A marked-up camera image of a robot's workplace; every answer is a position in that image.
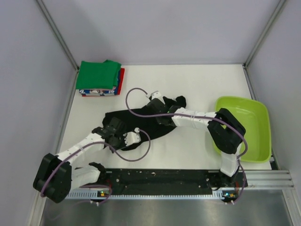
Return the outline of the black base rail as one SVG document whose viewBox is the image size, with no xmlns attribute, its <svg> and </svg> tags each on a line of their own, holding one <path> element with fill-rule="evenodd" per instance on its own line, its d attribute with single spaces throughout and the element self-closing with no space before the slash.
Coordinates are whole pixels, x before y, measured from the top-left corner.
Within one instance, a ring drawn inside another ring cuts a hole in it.
<svg viewBox="0 0 301 226">
<path fill-rule="evenodd" d="M 220 184 L 217 170 L 107 169 L 104 183 L 121 194 L 209 194 Z"/>
</svg>

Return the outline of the aluminium frame post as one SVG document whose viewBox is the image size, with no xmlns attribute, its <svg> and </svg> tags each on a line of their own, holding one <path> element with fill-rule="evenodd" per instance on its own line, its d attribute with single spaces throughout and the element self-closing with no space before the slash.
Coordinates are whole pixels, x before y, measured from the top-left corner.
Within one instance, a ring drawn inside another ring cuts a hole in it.
<svg viewBox="0 0 301 226">
<path fill-rule="evenodd" d="M 68 58 L 69 62 L 71 63 L 71 65 L 75 69 L 75 71 L 78 71 L 79 66 L 76 63 L 75 58 L 73 57 L 70 49 L 68 48 L 61 32 L 59 31 L 57 25 L 55 24 L 44 1 L 43 0 L 35 0 L 35 3 L 37 4 L 37 6 L 38 6 L 39 10 L 41 11 L 42 15 L 44 16 L 45 20 L 47 21 L 47 24 L 49 25 L 52 33 L 54 34 L 56 40 L 58 41 L 60 47 L 62 48 L 65 56 Z"/>
<path fill-rule="evenodd" d="M 267 23 L 265 24 L 260 36 L 258 37 L 255 45 L 253 46 L 251 52 L 249 53 L 246 61 L 243 63 L 243 68 L 247 69 L 251 62 L 253 61 L 254 57 L 256 56 L 257 52 L 260 50 L 262 44 L 265 42 L 269 32 L 271 31 L 272 27 L 276 23 L 277 19 L 281 15 L 282 11 L 284 10 L 287 0 L 279 0 L 275 9 L 273 10 L 271 16 L 269 17 Z"/>
</svg>

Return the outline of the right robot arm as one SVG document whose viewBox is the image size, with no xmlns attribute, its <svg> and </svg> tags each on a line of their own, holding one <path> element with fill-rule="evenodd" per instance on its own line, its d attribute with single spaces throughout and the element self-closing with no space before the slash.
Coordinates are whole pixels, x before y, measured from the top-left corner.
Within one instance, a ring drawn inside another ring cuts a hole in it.
<svg viewBox="0 0 301 226">
<path fill-rule="evenodd" d="M 219 172 L 219 182 L 231 186 L 237 180 L 240 166 L 240 149 L 245 145 L 245 153 L 248 144 L 245 139 L 246 129 L 226 108 L 216 112 L 198 112 L 187 110 L 176 104 L 167 105 L 167 101 L 160 97 L 149 97 L 147 107 L 151 114 L 156 116 L 159 124 L 173 127 L 190 127 L 205 129 L 211 135 L 215 146 L 221 151 L 222 164 Z"/>
</svg>

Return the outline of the black t-shirt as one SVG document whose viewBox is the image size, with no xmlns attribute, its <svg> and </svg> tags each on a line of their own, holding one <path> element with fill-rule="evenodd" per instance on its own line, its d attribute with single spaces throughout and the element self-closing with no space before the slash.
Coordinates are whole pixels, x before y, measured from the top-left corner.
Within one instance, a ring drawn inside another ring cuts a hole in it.
<svg viewBox="0 0 301 226">
<path fill-rule="evenodd" d="M 186 98 L 184 96 L 178 96 L 175 100 L 169 99 L 167 97 L 163 97 L 165 104 L 168 108 L 170 108 L 173 105 L 177 105 L 180 107 L 186 107 Z M 145 105 L 142 108 L 136 108 L 132 109 L 133 112 L 136 114 L 141 115 L 152 115 L 155 113 L 152 113 L 150 109 Z M 168 133 L 175 130 L 174 126 L 165 126 L 165 125 L 159 125 L 157 123 L 157 120 L 155 118 L 142 118 L 137 117 L 131 114 L 128 110 L 120 110 L 120 111 L 114 111 L 114 112 L 108 112 L 105 113 L 105 117 L 102 121 L 103 126 L 107 126 L 112 118 L 118 118 L 122 122 L 126 124 L 127 130 L 132 131 L 135 128 L 139 128 L 144 130 L 149 136 L 151 140 L 163 137 L 167 135 Z M 140 146 L 142 143 L 148 141 L 148 138 L 145 134 L 141 134 L 141 142 L 133 144 L 129 147 L 122 148 L 122 151 L 130 151 L 136 149 L 138 146 Z"/>
</svg>

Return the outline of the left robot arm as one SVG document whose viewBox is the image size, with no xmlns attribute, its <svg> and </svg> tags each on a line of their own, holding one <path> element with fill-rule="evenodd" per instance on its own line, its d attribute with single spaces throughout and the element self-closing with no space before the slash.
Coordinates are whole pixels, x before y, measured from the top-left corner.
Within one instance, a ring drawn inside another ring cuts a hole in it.
<svg viewBox="0 0 301 226">
<path fill-rule="evenodd" d="M 126 124 L 114 117 L 108 125 L 92 130 L 82 141 L 67 150 L 46 154 L 39 166 L 33 188 L 55 203 L 63 201 L 71 190 L 87 184 L 103 186 L 107 176 L 99 163 L 87 158 L 106 147 L 117 149 L 124 143 Z"/>
</svg>

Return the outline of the left aluminium frame post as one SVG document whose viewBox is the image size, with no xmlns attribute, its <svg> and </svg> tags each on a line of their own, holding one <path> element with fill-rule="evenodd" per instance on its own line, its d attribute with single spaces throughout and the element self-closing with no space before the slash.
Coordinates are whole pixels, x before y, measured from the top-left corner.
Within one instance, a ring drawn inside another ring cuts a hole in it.
<svg viewBox="0 0 301 226">
<path fill-rule="evenodd" d="M 37 4 L 37 6 L 38 6 L 39 10 L 41 11 L 42 15 L 44 16 L 45 20 L 47 21 L 47 24 L 49 25 L 52 33 L 54 34 L 56 40 L 58 41 L 60 47 L 62 48 L 65 56 L 68 58 L 69 62 L 71 63 L 71 65 L 75 69 L 75 71 L 78 71 L 79 66 L 76 63 L 75 58 L 73 57 L 70 49 L 68 48 L 61 32 L 59 31 L 57 25 L 55 24 L 44 1 L 43 0 L 35 0 L 35 3 Z"/>
</svg>

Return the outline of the green folded t-shirt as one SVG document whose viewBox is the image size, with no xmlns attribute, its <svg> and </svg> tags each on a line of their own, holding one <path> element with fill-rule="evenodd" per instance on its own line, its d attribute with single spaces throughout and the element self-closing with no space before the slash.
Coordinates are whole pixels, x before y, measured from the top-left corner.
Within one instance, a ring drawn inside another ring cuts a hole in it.
<svg viewBox="0 0 301 226">
<path fill-rule="evenodd" d="M 121 64 L 111 60 L 102 63 L 82 61 L 76 89 L 113 89 L 118 84 L 120 69 Z"/>
</svg>

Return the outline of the right aluminium frame post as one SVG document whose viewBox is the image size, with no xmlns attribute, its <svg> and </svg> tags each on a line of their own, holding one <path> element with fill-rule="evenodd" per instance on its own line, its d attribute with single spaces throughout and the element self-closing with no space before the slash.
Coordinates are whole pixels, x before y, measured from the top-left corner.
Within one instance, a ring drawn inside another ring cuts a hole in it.
<svg viewBox="0 0 301 226">
<path fill-rule="evenodd" d="M 271 16 L 269 17 L 267 23 L 265 24 L 260 36 L 258 37 L 255 45 L 253 46 L 251 52 L 249 53 L 246 61 L 243 63 L 243 68 L 247 69 L 251 62 L 253 61 L 254 57 L 256 56 L 257 52 L 260 50 L 262 44 L 265 42 L 269 32 L 271 31 L 272 27 L 276 23 L 277 19 L 281 15 L 282 11 L 284 10 L 287 0 L 279 0 L 275 9 L 273 10 Z"/>
</svg>

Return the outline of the lime green plastic bin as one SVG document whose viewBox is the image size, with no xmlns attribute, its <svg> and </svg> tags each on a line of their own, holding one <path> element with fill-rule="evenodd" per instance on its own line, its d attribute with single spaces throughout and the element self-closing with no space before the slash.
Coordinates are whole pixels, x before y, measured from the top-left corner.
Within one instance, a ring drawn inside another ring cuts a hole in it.
<svg viewBox="0 0 301 226">
<path fill-rule="evenodd" d="M 228 109 L 246 129 L 244 138 L 248 150 L 241 161 L 268 162 L 271 157 L 271 129 L 267 107 L 256 100 L 223 96 L 215 102 L 215 110 L 221 108 Z"/>
</svg>

